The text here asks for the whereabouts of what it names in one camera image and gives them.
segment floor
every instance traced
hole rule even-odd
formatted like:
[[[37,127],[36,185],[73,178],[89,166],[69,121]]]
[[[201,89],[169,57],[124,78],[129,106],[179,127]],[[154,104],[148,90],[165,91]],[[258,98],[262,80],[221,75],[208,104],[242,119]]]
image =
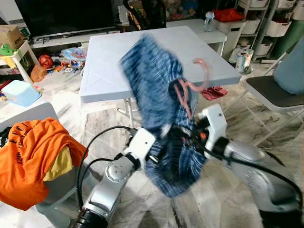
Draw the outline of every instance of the floor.
[[[255,71],[249,76],[260,76],[269,65],[254,64]],[[81,104],[78,90],[80,75],[69,79],[69,75],[52,73],[38,86],[44,88],[43,98],[49,101],[60,122],[83,145],[103,129],[122,124],[129,119],[116,110],[122,101]],[[199,99],[198,110],[213,103],[224,109],[233,99],[242,94],[239,85],[223,86],[228,94],[215,101]],[[247,95],[245,101],[268,126],[284,121],[281,114],[272,113],[254,97]],[[0,119],[18,109],[10,103],[0,103]],[[250,113],[236,104],[225,114],[227,137],[247,143],[265,133]],[[296,120],[282,131],[270,137],[261,146],[277,155],[294,175],[295,182],[303,189],[303,130]],[[99,137],[90,148],[86,162],[98,157],[112,158],[119,153],[129,136],[123,130],[113,130]],[[106,163],[93,166],[94,175],[103,175]],[[61,207],[67,214],[76,216],[75,197],[71,197]],[[32,207],[21,211],[0,203],[0,227],[5,228],[52,228],[52,224]],[[144,175],[136,172],[128,181],[119,201],[111,228],[261,228],[258,210],[246,185],[228,168],[216,160],[208,161],[203,167],[200,179],[185,194],[170,199],[165,197]]]

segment light blue plastic container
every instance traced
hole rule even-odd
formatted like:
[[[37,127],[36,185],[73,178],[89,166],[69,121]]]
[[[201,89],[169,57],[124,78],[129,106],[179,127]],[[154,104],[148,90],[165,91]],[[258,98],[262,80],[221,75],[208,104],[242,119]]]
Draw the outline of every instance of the light blue plastic container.
[[[2,89],[7,99],[18,105],[27,107],[34,103],[41,94],[30,84],[14,80]]]

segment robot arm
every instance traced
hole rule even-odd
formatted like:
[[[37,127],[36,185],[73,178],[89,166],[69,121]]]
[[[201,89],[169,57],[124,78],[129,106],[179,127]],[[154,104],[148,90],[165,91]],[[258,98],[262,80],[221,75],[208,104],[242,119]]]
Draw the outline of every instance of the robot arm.
[[[265,167],[293,181],[286,167],[255,146],[225,138],[227,122],[218,104],[204,109],[198,116],[191,144],[207,158],[222,160],[244,181],[260,210],[264,225],[300,227],[302,203],[295,189],[286,181],[249,164]],[[73,228],[108,226],[128,179],[134,171],[145,167],[154,142],[155,137],[151,133],[145,129],[138,130],[124,151],[125,156],[108,164],[103,179],[92,190]]]

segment television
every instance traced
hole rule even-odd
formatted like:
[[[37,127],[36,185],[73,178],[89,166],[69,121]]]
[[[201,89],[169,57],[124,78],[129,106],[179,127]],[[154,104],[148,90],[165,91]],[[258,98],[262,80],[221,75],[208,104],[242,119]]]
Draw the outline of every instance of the television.
[[[33,37],[114,28],[111,0],[15,0]]]

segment red ball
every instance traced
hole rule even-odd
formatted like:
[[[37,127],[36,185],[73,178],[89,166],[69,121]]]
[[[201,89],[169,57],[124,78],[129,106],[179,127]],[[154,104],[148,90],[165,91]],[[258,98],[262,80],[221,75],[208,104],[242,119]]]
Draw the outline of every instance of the red ball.
[[[39,63],[46,69],[52,68],[54,64],[52,58],[48,55],[41,55],[39,57]]]

